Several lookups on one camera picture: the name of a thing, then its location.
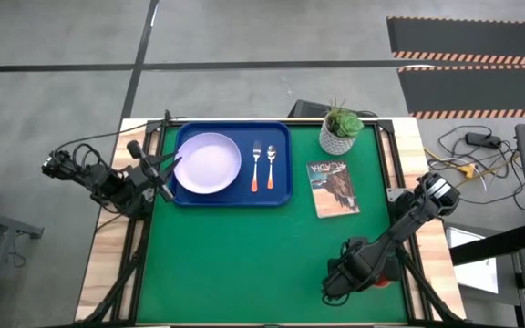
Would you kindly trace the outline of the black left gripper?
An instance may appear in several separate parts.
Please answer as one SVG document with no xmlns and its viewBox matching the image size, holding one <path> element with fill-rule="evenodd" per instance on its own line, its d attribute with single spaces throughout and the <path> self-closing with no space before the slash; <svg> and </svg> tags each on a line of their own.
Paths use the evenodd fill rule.
<svg viewBox="0 0 525 328">
<path fill-rule="evenodd" d="M 139 161 L 136 167 L 126 167 L 127 189 L 133 195 L 138 195 L 153 188 L 165 201 L 173 201 L 175 196 L 168 187 L 168 182 L 174 175 L 174 170 L 180 163 L 181 157 L 176 158 L 176 152 L 161 156 L 148 155 L 136 140 L 127 144 L 127 150 L 133 159 Z M 160 165 L 169 159 L 173 161 L 164 170 L 161 170 Z"/>
</svg>

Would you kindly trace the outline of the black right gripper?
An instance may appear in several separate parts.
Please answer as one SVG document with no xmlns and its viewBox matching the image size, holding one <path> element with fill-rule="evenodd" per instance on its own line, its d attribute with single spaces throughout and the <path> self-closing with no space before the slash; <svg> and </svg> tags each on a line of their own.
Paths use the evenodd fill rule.
<svg viewBox="0 0 525 328">
<path fill-rule="evenodd" d="M 346 302 L 353 292 L 361 292 L 376 282 L 381 272 L 381 239 L 350 238 L 342 244 L 338 258 L 327 261 L 322 279 L 322 301 Z"/>
</svg>

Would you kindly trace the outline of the lilac plastic plate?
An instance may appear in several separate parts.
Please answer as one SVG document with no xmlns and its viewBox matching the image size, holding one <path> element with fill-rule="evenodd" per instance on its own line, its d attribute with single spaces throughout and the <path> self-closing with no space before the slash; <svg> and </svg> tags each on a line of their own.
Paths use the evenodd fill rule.
<svg viewBox="0 0 525 328">
<path fill-rule="evenodd" d="M 229 187 L 242 165 L 237 144 L 220 133 L 200 133 L 178 148 L 174 169 L 176 181 L 197 194 L 212 194 Z"/>
</svg>

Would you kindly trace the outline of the metal fork orange handle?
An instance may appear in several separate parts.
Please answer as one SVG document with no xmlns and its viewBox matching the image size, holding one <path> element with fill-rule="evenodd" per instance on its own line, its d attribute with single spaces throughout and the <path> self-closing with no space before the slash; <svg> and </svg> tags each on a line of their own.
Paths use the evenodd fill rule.
<svg viewBox="0 0 525 328">
<path fill-rule="evenodd" d="M 258 159 L 262 153 L 262 145 L 259 140 L 253 142 L 252 156 L 253 156 L 253 172 L 252 172 L 252 184 L 251 192 L 255 193 L 258 191 Z"/>
</svg>

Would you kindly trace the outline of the metal spoon orange handle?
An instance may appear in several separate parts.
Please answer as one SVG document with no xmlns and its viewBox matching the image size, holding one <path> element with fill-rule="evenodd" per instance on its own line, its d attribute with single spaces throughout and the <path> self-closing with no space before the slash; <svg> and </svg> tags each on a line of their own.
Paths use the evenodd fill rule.
<svg viewBox="0 0 525 328">
<path fill-rule="evenodd" d="M 269 173 L 268 173 L 268 180 L 267 180 L 268 190 L 273 189 L 273 161 L 275 160 L 276 154 L 277 154 L 277 150 L 275 146 L 270 145 L 267 149 L 267 158 L 269 160 Z"/>
</svg>

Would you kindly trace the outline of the blue plastic tray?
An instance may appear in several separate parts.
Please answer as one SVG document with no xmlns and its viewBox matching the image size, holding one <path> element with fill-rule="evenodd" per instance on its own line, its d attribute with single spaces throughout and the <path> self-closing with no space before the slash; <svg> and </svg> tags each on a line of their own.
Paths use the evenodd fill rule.
<svg viewBox="0 0 525 328">
<path fill-rule="evenodd" d="M 219 121 L 191 122 L 177 132 L 175 151 L 191 137 L 200 133 L 220 133 L 232 139 L 242 154 L 238 177 L 227 188 L 212 194 L 197 194 L 184 189 L 175 179 L 170 188 L 175 194 L 174 202 L 180 206 L 210 207 L 277 207 L 288 202 L 293 195 L 293 159 L 291 133 L 278 121 Z M 251 192 L 253 172 L 253 142 L 259 140 L 262 153 L 258 159 L 258 191 Z M 269 160 L 267 149 L 275 146 L 277 154 L 273 161 L 273 189 L 267 189 Z"/>
</svg>

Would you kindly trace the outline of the paperback book with horse cover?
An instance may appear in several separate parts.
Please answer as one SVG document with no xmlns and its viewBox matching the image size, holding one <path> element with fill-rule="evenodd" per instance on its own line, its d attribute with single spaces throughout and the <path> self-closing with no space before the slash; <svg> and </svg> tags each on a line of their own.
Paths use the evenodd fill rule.
<svg viewBox="0 0 525 328">
<path fill-rule="evenodd" d="M 308 162 L 308 178 L 320 219 L 360 212 L 347 163 L 343 160 Z"/>
</svg>

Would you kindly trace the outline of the green table mat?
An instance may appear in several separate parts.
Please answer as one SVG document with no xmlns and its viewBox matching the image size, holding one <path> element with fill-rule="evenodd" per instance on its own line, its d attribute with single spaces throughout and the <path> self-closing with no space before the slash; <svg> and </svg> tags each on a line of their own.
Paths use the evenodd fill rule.
<svg viewBox="0 0 525 328">
<path fill-rule="evenodd" d="M 325 160 L 316 127 L 292 130 L 293 196 L 280 207 L 181 207 L 158 201 L 139 297 L 139 323 L 402 323 L 400 283 L 322 300 L 327 262 L 351 237 L 389 226 L 375 132 L 345 154 L 357 214 L 319 218 L 306 166 Z"/>
</svg>

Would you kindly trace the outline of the white paper sheet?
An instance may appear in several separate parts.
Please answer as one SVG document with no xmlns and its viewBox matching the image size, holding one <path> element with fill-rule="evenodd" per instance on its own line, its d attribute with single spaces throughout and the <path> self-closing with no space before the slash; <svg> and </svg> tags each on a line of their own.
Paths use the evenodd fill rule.
<svg viewBox="0 0 525 328">
<path fill-rule="evenodd" d="M 483 236 L 457 228 L 446 230 L 448 246 L 460 246 L 473 241 L 480 241 Z M 484 292 L 499 293 L 498 268 L 495 258 L 454 265 L 458 284 Z"/>
</svg>

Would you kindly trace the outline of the succulent in white pot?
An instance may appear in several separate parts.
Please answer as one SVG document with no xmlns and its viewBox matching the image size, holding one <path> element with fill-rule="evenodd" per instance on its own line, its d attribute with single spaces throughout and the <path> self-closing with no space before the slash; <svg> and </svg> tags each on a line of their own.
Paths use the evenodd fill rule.
<svg viewBox="0 0 525 328">
<path fill-rule="evenodd" d="M 359 132 L 364 128 L 357 114 L 344 107 L 334 97 L 330 100 L 319 134 L 322 149 L 330 155 L 343 155 L 354 146 Z"/>
</svg>

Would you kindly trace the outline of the black box behind table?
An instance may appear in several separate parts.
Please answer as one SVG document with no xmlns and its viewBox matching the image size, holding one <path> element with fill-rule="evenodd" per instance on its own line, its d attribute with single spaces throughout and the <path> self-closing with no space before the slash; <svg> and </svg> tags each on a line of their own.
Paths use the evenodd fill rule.
<svg viewBox="0 0 525 328">
<path fill-rule="evenodd" d="M 331 110 L 331 106 L 311 102 L 307 100 L 298 99 L 295 101 L 291 111 L 288 114 L 288 118 L 323 118 Z M 347 111 L 354 112 L 359 118 L 377 118 L 378 115 L 374 112 L 367 110 L 354 111 L 347 109 Z"/>
</svg>

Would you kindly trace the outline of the black power adapter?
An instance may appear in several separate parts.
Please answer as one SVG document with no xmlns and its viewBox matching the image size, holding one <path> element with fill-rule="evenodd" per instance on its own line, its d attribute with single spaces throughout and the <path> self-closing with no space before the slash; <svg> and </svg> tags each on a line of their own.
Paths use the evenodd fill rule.
<svg viewBox="0 0 525 328">
<path fill-rule="evenodd" d="M 465 135 L 465 142 L 470 146 L 499 149 L 501 145 L 501 138 L 493 136 L 492 134 L 480 134 L 475 132 L 468 132 Z"/>
</svg>

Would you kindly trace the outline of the black hazard-striped floor mat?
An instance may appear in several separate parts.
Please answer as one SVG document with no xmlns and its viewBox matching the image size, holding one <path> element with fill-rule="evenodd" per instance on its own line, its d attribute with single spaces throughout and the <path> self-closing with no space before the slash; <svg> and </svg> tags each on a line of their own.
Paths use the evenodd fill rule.
<svg viewBox="0 0 525 328">
<path fill-rule="evenodd" d="M 525 118 L 525 65 L 401 67 L 397 73 L 414 118 Z"/>
<path fill-rule="evenodd" d="M 525 22 L 389 16 L 396 58 L 525 65 Z"/>
</svg>

